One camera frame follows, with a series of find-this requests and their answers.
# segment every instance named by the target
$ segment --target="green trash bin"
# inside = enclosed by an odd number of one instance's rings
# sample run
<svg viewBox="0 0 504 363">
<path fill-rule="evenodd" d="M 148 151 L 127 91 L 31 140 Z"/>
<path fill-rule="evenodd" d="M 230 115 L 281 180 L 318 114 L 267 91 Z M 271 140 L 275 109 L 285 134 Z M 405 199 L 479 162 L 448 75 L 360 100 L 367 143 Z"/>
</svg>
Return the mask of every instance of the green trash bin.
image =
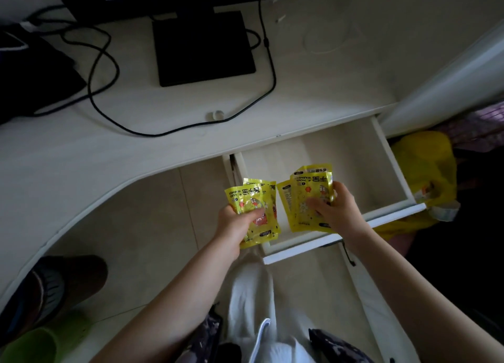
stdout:
<svg viewBox="0 0 504 363">
<path fill-rule="evenodd" d="M 88 335 L 91 321 L 72 311 L 7 345 L 0 363 L 59 363 Z"/>
</svg>

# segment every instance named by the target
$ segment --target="computer monitor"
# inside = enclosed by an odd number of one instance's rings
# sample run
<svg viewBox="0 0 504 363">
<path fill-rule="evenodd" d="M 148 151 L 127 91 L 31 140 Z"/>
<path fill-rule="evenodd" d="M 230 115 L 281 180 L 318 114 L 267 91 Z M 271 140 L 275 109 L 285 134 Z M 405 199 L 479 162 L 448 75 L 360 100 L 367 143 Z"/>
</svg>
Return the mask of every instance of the computer monitor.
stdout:
<svg viewBox="0 0 504 363">
<path fill-rule="evenodd" d="M 258 0 L 62 1 L 83 24 L 176 12 L 177 18 L 152 23 L 161 86 L 255 72 L 241 12 L 213 8 Z"/>
</svg>

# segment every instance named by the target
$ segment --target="black bag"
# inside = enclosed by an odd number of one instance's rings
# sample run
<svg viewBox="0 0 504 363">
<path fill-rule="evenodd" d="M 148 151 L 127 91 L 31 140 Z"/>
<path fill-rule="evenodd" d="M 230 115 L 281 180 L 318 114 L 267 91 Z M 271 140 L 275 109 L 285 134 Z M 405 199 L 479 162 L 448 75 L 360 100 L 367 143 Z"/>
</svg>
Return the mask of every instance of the black bag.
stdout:
<svg viewBox="0 0 504 363">
<path fill-rule="evenodd" d="M 21 25 L 0 28 L 0 124 L 67 99 L 86 86 L 75 62 Z"/>
</svg>

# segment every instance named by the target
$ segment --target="monitor stand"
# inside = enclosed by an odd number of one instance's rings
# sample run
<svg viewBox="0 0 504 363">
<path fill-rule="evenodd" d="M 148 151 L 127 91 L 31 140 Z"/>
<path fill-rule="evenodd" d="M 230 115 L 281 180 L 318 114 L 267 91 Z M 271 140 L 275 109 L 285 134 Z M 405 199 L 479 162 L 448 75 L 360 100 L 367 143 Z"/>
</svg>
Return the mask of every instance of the monitor stand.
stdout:
<svg viewBox="0 0 504 363">
<path fill-rule="evenodd" d="M 177 15 L 152 23 L 161 86 L 255 72 L 240 11 Z"/>
</svg>

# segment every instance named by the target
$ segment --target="person's right arm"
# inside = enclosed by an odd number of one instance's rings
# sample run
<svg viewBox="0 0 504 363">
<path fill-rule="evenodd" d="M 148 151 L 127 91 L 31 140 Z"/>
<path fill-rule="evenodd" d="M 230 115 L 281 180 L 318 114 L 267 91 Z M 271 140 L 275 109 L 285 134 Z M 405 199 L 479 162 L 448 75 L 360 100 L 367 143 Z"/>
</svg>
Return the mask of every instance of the person's right arm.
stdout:
<svg viewBox="0 0 504 363">
<path fill-rule="evenodd" d="M 332 206 L 309 199 L 373 278 L 422 361 L 504 361 L 504 346 L 434 288 L 365 222 L 348 189 L 339 182 Z"/>
</svg>

